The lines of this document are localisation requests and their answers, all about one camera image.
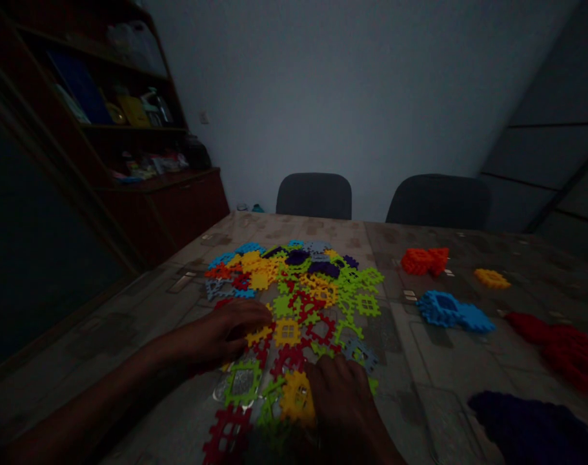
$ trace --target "wooden shelf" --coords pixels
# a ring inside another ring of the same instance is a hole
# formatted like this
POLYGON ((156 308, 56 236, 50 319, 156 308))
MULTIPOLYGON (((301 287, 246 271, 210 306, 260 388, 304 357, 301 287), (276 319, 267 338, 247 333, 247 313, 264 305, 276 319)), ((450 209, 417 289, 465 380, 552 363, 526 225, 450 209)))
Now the wooden shelf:
POLYGON ((186 128, 177 128, 177 127, 149 127, 149 128, 139 128, 130 125, 87 125, 81 124, 82 129, 87 130, 129 130, 129 131, 165 131, 165 132, 186 132, 186 128))
POLYGON ((128 63, 124 63, 123 61, 115 59, 114 57, 111 57, 111 56, 108 56, 105 54, 101 54, 101 53, 95 52, 93 50, 86 50, 86 49, 81 48, 80 46, 77 46, 71 42, 65 41, 65 40, 60 39, 55 36, 51 36, 51 35, 46 34, 44 32, 40 32, 38 30, 29 28, 26 26, 22 26, 19 24, 15 24, 14 26, 16 27, 16 30, 18 30, 20 33, 26 34, 28 36, 36 37, 37 39, 39 39, 41 41, 48 42, 53 45, 57 45, 59 47, 67 48, 69 50, 73 50, 73 51, 78 52, 80 54, 90 56, 92 58, 96 58, 101 61, 106 61, 108 63, 111 63, 112 65, 115 65, 117 67, 124 68, 127 70, 131 70, 135 73, 142 74, 142 75, 144 75, 148 78, 151 78, 151 79, 159 79, 161 81, 167 81, 167 82, 170 81, 168 76, 161 76, 160 74, 155 74, 155 73, 151 73, 148 71, 144 71, 144 70, 139 69, 133 65, 130 65, 128 63))
POLYGON ((133 184, 121 184, 114 188, 95 187, 95 191, 114 191, 114 192, 154 192, 160 189, 173 186, 175 184, 183 183, 184 181, 192 181, 210 174, 211 172, 220 172, 220 168, 210 168, 208 170, 184 170, 177 173, 165 173, 155 178, 133 184))

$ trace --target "table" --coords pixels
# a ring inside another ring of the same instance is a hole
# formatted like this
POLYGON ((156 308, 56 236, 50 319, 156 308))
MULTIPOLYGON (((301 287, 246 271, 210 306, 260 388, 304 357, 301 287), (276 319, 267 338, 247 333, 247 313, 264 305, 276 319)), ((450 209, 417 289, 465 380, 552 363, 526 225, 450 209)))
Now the table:
MULTIPOLYGON (((246 242, 270 247, 291 239, 328 241, 362 268, 374 266, 384 274, 381 316, 357 316, 356 322, 380 360, 376 404, 410 465, 434 459, 444 465, 503 463, 466 405, 485 389, 565 404, 588 423, 588 396, 552 374, 537 348, 502 318, 520 311, 549 323, 570 322, 588 333, 583 262, 536 236, 233 212, 1 381, 0 440, 46 417, 148 340, 209 313, 216 300, 205 298, 203 273, 215 257, 246 242), (411 247, 449 247, 447 271, 454 276, 403 272, 399 261, 411 247), (512 286, 503 291, 482 286, 472 273, 479 267, 503 273, 512 286), (185 285, 174 287, 184 276, 185 285), (474 303, 497 330, 481 336, 426 324, 407 297, 432 289, 474 303)), ((275 288, 258 298, 271 301, 278 295, 275 288)), ((335 309, 326 312, 340 317, 335 309)), ((226 376, 217 370, 182 383, 102 463, 201 463, 201 447, 222 408, 226 376)), ((252 437, 253 453, 255 447, 252 437)))

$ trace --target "orange waffle block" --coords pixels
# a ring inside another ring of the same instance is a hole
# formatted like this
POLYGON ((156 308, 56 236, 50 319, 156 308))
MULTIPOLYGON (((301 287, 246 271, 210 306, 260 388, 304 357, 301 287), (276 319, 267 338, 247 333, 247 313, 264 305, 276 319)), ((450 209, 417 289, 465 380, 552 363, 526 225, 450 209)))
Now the orange waffle block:
POLYGON ((407 249, 401 259, 401 266, 408 274, 423 275, 433 264, 433 255, 425 249, 407 249))
POLYGON ((427 252, 434 258, 434 263, 429 268, 432 276, 437 277, 447 267, 449 261, 449 248, 442 247, 441 249, 429 249, 427 252))

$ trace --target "chair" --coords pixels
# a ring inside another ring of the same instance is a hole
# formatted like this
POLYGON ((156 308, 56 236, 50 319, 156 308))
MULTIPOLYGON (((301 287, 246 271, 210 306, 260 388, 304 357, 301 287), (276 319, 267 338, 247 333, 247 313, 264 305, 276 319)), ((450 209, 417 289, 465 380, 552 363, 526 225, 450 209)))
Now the chair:
POLYGON ((279 187, 276 212, 351 220, 352 188, 347 179, 339 174, 290 174, 279 187))
POLYGON ((492 203, 484 182, 443 174, 407 178, 395 191, 387 223, 483 229, 492 203))

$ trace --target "wooden cabinet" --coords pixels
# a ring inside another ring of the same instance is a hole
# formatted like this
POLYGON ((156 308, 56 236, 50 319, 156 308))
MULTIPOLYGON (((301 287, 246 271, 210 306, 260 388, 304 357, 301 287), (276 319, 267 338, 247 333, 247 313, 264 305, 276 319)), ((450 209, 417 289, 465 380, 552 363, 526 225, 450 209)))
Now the wooden cabinet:
POLYGON ((147 264, 157 266, 229 214, 219 172, 186 171, 96 191, 147 264))
POLYGON ((153 267, 224 218, 229 208, 218 168, 168 173, 132 185, 119 185, 111 175, 111 170, 129 174, 124 151, 137 160, 141 154, 162 154, 181 145, 188 132, 162 48, 165 75, 137 68, 108 44, 108 25, 137 20, 159 40, 151 16, 128 0, 43 0, 38 8, 12 0, 0 8, 0 69, 55 138, 73 182, 101 200, 94 208, 108 215, 118 242, 127 242, 119 248, 128 256, 135 250, 153 267), (156 87, 173 123, 145 128, 78 123, 55 88, 68 83, 53 66, 51 51, 79 61, 103 99, 113 103, 118 85, 134 97, 156 87))

